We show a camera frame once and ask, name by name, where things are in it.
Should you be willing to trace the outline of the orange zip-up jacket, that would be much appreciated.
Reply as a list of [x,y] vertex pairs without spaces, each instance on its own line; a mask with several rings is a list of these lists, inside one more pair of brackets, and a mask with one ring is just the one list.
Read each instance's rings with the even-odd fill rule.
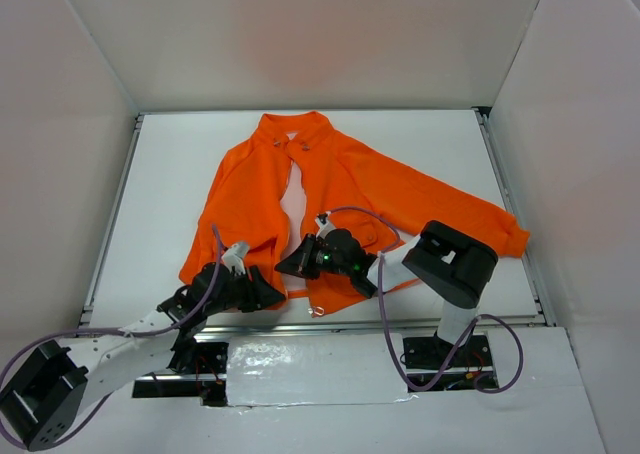
[[315,218],[329,211],[368,251],[391,244],[394,235],[375,220],[417,235],[440,221],[490,246],[501,257],[523,255],[529,234],[504,209],[385,156],[349,137],[323,114],[265,114],[251,137],[220,162],[198,221],[191,250],[179,273],[190,284],[215,261],[222,243],[245,241],[245,260],[280,292],[275,270],[289,244],[290,221],[281,206],[293,166],[306,195],[301,234],[315,232]]

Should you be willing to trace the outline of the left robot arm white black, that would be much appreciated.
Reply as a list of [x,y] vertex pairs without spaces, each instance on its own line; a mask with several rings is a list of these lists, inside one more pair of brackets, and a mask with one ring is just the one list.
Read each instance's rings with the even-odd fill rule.
[[1,372],[1,433],[29,452],[57,447],[74,435],[79,414],[101,407],[125,384],[165,369],[189,370],[195,337],[209,317],[260,311],[285,299],[255,266],[238,273],[210,263],[127,327],[47,335],[21,349]]

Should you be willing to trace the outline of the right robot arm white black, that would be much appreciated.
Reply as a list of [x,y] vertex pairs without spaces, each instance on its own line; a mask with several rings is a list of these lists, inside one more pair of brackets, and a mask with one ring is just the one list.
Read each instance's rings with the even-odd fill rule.
[[443,299],[435,353],[446,365],[459,364],[470,352],[468,326],[498,262],[487,245],[441,222],[428,222],[410,242],[379,256],[368,253],[344,228],[325,215],[319,231],[307,234],[275,270],[316,281],[323,274],[341,276],[360,298],[384,294],[420,280]]

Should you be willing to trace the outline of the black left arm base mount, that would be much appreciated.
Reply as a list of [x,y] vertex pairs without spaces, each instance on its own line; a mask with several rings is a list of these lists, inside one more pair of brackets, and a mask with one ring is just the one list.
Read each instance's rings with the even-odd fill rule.
[[173,352],[169,366],[139,377],[134,399],[193,398],[206,407],[227,405],[229,343],[192,339]]

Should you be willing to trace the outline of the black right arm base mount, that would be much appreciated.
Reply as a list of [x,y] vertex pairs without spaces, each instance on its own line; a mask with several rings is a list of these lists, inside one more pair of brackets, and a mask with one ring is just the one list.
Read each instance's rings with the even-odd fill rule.
[[[423,386],[437,374],[450,349],[449,344],[441,343],[435,335],[404,337],[400,362],[410,381]],[[474,390],[475,381],[478,381],[477,386],[481,389],[498,388],[491,349],[484,334],[473,334],[456,351],[447,370],[431,390]]]

